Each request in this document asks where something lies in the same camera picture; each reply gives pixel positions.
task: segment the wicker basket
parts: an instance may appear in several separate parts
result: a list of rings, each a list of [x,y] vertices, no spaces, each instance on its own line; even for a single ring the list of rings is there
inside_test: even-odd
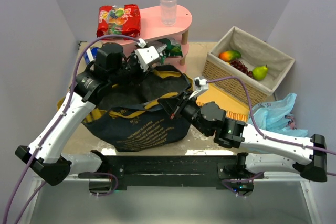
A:
[[[256,66],[267,65],[267,76],[263,81],[256,81],[246,74],[220,60],[218,55],[227,50],[238,50],[239,59],[249,70]],[[222,77],[237,76],[245,83],[252,106],[264,102],[266,97],[272,95],[278,88],[295,60],[269,44],[257,39],[245,31],[233,27],[208,53],[203,76],[208,80]],[[242,85],[237,80],[217,82],[216,85],[239,101],[247,104],[246,95]]]

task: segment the red candy bag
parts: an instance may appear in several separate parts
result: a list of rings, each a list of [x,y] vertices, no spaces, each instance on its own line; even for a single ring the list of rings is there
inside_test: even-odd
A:
[[[140,28],[140,11],[137,5],[104,5],[99,8],[97,37],[120,34],[136,38],[140,35]]]

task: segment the grapes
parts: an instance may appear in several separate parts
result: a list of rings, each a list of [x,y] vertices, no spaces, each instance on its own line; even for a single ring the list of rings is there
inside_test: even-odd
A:
[[[114,19],[117,19],[118,17],[116,16],[115,12],[110,12],[110,17],[111,18],[114,18]]]
[[[252,71],[248,71],[247,67],[241,61],[233,60],[230,62],[230,65],[253,79]]]

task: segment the pink wooden stand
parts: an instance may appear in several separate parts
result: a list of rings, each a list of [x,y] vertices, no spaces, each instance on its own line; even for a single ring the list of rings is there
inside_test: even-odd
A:
[[[183,58],[167,58],[166,64],[172,64],[181,72],[185,72],[185,57],[189,51],[188,29],[193,17],[191,13],[183,6],[177,6],[177,20],[173,26],[165,26],[161,22],[161,9],[159,6],[145,8],[140,10],[141,14],[141,32],[140,38],[145,41],[152,41],[167,37],[173,37],[181,44]],[[135,49],[135,43],[132,40],[114,40],[124,47],[124,52],[129,55]]]

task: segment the pear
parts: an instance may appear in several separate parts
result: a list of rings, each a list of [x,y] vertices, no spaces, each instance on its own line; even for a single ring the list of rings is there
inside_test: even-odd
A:
[[[257,81],[264,80],[267,74],[267,70],[268,70],[267,65],[255,67],[254,70],[252,71],[254,79]]]

